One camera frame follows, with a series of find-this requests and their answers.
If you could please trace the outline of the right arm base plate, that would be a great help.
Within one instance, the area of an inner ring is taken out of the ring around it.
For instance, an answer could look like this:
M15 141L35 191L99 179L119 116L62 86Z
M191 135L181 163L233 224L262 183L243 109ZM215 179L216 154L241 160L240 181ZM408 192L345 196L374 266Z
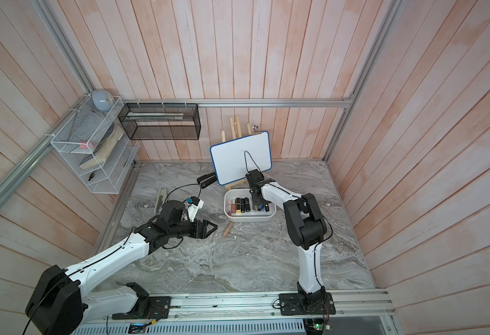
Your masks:
M281 293L278 295L282 315L335 315L336 309L331 293L313 294Z

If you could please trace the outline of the beige lipstick tube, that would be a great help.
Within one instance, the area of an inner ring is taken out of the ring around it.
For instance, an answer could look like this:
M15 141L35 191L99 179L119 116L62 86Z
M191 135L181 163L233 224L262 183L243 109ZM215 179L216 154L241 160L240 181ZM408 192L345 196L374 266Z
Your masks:
M223 234L222 236L227 238L228 235L230 234L230 232L232 231L233 227L234 227L234 222L233 221L230 221L227 226L225 227L225 230L223 231Z

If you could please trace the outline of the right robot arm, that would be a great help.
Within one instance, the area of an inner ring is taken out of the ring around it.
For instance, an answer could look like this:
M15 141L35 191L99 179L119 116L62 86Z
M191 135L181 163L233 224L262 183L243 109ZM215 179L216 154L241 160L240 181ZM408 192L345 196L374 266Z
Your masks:
M327 223L315 196L292 192L273 179L266 179L259 170L248 172L246 179L254 205L273 204L284 211L289 238L298 247L297 301L305 311L318 307L327 298L320 265Z

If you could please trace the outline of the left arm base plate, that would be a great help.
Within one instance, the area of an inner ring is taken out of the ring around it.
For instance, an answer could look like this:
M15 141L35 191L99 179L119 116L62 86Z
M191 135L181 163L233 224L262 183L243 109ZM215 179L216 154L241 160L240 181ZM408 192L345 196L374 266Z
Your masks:
M125 314L113 314L113 320L161 320L169 316L172 297L150 296L142 297L133 309Z

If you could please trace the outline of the black gold square lipstick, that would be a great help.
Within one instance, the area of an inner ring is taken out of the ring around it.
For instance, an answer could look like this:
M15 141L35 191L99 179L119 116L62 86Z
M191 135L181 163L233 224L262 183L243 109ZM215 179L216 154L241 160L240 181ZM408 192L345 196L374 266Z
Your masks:
M240 198L236 198L235 199L235 212L238 214L238 213L241 213L242 210L241 210L241 199Z

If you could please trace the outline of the white plastic storage box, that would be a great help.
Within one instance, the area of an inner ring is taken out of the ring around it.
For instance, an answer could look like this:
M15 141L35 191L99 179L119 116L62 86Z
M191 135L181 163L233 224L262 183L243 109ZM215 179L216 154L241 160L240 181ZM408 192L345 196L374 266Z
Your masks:
M273 204L258 206L253 204L252 196L247 188L231 189L224 197L225 215L233 222L267 222L276 213Z

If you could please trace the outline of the black round lipstick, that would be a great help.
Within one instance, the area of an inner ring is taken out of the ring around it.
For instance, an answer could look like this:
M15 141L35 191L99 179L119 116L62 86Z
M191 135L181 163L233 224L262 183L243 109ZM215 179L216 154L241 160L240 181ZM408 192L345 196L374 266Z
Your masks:
M245 200L246 212L250 212L250 200L249 198L244 198L244 200Z

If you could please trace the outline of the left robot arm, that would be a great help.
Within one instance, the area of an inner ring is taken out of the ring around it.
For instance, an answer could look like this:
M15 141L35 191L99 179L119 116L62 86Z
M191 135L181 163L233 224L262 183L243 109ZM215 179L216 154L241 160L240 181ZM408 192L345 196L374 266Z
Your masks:
M42 334L71 334L83 323L103 317L148 318L150 295L141 285L130 282L119 289L93 290L131 263L166 248L171 239L203 240L213 234L216 224L195 217L202 206L199 198L189 205L169 200L159 214L115 245L77 264L49 267L26 306L29 322Z

